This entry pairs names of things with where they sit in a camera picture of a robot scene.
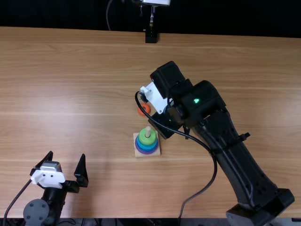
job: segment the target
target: green ring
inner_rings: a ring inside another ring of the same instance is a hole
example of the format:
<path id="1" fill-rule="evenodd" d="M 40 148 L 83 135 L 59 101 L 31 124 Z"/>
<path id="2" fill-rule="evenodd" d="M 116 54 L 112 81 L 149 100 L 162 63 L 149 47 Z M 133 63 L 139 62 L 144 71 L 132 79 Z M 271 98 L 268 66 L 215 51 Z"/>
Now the green ring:
<path id="1" fill-rule="evenodd" d="M 150 130 L 150 137 L 145 137 L 146 128 L 142 129 L 138 135 L 139 141 L 144 145 L 152 145 L 156 142 L 157 136 L 153 129 Z"/>

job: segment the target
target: white bracket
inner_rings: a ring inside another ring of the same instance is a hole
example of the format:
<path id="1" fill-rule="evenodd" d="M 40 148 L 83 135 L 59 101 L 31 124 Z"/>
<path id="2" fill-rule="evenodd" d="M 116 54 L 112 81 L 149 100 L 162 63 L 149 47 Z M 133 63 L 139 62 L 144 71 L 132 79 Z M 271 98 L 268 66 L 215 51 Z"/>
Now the white bracket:
<path id="1" fill-rule="evenodd" d="M 140 92 L 145 95 L 146 99 L 154 106 L 159 114 L 163 113 L 165 107 L 167 106 L 167 98 L 162 98 L 153 82 L 151 82 L 147 87 L 142 86 L 140 88 Z"/>

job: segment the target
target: black cable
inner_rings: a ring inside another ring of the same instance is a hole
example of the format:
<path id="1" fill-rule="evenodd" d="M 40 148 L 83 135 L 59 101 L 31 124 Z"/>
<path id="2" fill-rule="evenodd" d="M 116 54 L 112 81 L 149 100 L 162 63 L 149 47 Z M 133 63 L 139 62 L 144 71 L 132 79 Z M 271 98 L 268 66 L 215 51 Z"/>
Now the black cable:
<path id="1" fill-rule="evenodd" d="M 94 221 L 96 222 L 96 225 L 99 225 L 99 222 L 96 220 L 96 218 L 94 218 Z"/>
<path id="2" fill-rule="evenodd" d="M 181 136 L 184 136 L 184 137 L 187 137 L 195 142 L 197 142 L 198 144 L 200 144 L 202 147 L 204 147 L 211 155 L 211 149 L 205 144 L 203 143 L 202 141 L 200 141 L 199 139 L 197 139 L 196 137 L 194 136 L 191 136 L 189 134 L 185 134 L 183 132 L 180 132 L 178 130 L 175 130 L 175 129 L 172 129 L 172 128 L 169 128 L 168 126 L 165 126 L 163 124 L 161 124 L 160 122 L 154 120 L 141 106 L 140 102 L 139 102 L 139 99 L 138 99 L 138 94 L 142 94 L 140 93 L 139 91 L 136 92 L 135 94 L 135 101 L 139 107 L 139 109 L 144 113 L 144 115 L 149 118 L 151 121 L 153 121 L 155 124 L 159 125 L 160 127 L 163 127 L 169 131 L 172 131 L 176 134 L 179 134 Z M 194 199 L 195 197 L 197 197 L 198 195 L 202 194 L 204 191 L 206 191 L 211 185 L 212 183 L 214 182 L 215 178 L 216 178 L 216 174 L 217 174 L 217 162 L 216 162 L 216 159 L 214 157 L 214 155 L 211 155 L 212 157 L 212 160 L 213 160 L 213 164 L 214 164 L 214 171 L 213 171 L 213 175 L 211 177 L 211 180 L 209 181 L 209 183 L 204 187 L 202 188 L 199 192 L 193 194 L 191 197 L 189 197 L 188 199 L 186 199 L 183 204 L 182 204 L 182 207 L 181 207 L 181 211 L 180 211 L 180 215 L 178 217 L 178 220 L 179 220 L 179 225 L 181 224 L 181 217 L 182 217 L 182 214 L 183 214 L 183 210 L 184 210 L 184 207 L 185 207 L 185 204 L 188 203 L 190 200 Z"/>
<path id="3" fill-rule="evenodd" d="M 107 21 L 107 26 L 108 26 L 109 31 L 111 30 L 111 27 L 110 27 L 110 24 L 109 24 L 109 9 L 110 9 L 110 6 L 111 6 L 112 2 L 113 2 L 113 0 L 109 0 L 109 2 L 107 4 L 106 11 L 105 11 L 105 18 L 106 18 L 106 21 Z"/>
<path id="4" fill-rule="evenodd" d="M 69 218 L 70 220 L 72 220 L 72 222 L 68 221 L 68 220 L 64 220 L 64 221 L 61 221 L 60 223 L 58 223 L 57 225 L 60 225 L 62 223 L 70 223 L 72 225 L 76 225 L 76 221 L 72 218 Z"/>
<path id="5" fill-rule="evenodd" d="M 28 187 L 28 185 L 31 183 L 31 181 L 32 180 L 30 180 L 30 179 L 29 179 L 29 181 L 27 181 L 27 183 L 24 185 L 24 187 L 19 191 L 19 193 L 17 194 L 17 196 L 12 200 L 12 202 L 8 206 L 7 210 L 5 211 L 4 217 L 3 217 L 2 226 L 6 225 L 6 219 L 8 218 L 8 212 L 9 212 L 9 210 L 15 204 L 15 202 L 20 197 L 20 195 L 23 193 L 23 191 Z"/>
<path id="6" fill-rule="evenodd" d="M 183 202 L 182 207 L 181 207 L 181 212 L 180 212 L 180 215 L 178 217 L 179 221 L 181 221 L 181 217 L 182 217 L 182 214 L 183 214 L 185 204 L 188 203 L 190 200 L 194 199 L 195 197 L 197 197 L 198 195 L 202 194 L 204 191 L 206 191 L 211 186 L 211 184 L 214 182 L 214 180 L 216 178 L 216 174 L 217 174 L 217 162 L 216 162 L 216 159 L 214 158 L 213 155 L 211 155 L 211 157 L 212 157 L 213 164 L 214 164 L 214 171 L 213 171 L 213 175 L 211 177 L 211 180 L 208 182 L 208 184 L 205 187 L 202 188 L 202 190 L 200 190 L 199 192 L 193 194 L 192 196 L 190 196 L 188 199 L 186 199 Z"/>

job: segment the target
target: black background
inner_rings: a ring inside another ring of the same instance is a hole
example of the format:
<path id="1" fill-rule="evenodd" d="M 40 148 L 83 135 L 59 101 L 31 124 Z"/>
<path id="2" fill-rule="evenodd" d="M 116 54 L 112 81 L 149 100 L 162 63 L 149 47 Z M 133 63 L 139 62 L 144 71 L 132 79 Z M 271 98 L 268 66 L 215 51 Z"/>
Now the black background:
<path id="1" fill-rule="evenodd" d="M 107 30 L 108 0 L 1 0 L 0 25 Z M 113 0 L 109 22 L 115 31 L 141 32 L 150 7 Z M 172 0 L 157 8 L 159 32 L 301 37 L 301 1 Z"/>

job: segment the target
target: green led light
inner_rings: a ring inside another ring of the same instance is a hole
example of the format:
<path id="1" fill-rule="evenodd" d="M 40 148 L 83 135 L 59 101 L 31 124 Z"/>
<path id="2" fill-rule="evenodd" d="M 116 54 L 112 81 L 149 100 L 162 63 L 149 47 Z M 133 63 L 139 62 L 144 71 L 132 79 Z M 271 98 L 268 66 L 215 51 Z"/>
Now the green led light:
<path id="1" fill-rule="evenodd" d="M 200 101 L 200 99 L 199 98 L 195 98 L 193 101 L 194 101 L 195 104 L 197 104 Z"/>

